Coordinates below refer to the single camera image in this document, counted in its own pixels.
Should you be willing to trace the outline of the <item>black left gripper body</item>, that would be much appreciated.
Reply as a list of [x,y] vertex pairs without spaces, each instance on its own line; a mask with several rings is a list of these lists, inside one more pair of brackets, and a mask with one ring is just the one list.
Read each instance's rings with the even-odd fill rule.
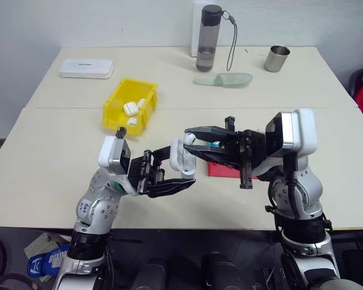
[[148,195],[151,186],[164,181],[165,170],[161,165],[162,161],[155,160],[151,150],[145,150],[143,156],[131,160],[128,181],[137,194]]

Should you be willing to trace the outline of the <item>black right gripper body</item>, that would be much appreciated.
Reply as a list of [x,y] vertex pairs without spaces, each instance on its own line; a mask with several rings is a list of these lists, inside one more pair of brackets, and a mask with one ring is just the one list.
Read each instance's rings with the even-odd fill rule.
[[225,129],[232,135],[224,142],[228,153],[226,165],[239,170],[240,188],[252,189],[252,170],[266,158],[265,136],[254,130],[235,131],[235,118],[224,119]]

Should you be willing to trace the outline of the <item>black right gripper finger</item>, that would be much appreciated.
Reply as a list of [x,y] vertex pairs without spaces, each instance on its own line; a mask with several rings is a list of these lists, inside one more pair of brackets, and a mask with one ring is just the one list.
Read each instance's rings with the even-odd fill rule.
[[204,161],[234,169],[240,168],[240,157],[236,153],[231,153],[222,148],[207,145],[184,145],[183,147],[190,154]]
[[225,142],[231,139],[231,132],[218,126],[199,126],[185,129],[185,133],[193,134],[196,139],[206,142]]

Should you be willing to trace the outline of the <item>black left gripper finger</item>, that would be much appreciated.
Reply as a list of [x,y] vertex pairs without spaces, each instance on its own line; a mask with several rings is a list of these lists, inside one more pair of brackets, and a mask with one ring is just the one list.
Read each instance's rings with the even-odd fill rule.
[[195,183],[195,179],[172,178],[159,181],[156,185],[151,186],[148,190],[150,198],[158,198],[162,196],[171,196],[182,190],[187,189]]
[[170,158],[170,151],[171,151],[170,146],[162,147],[160,149],[152,151],[152,156],[157,161],[168,160]]

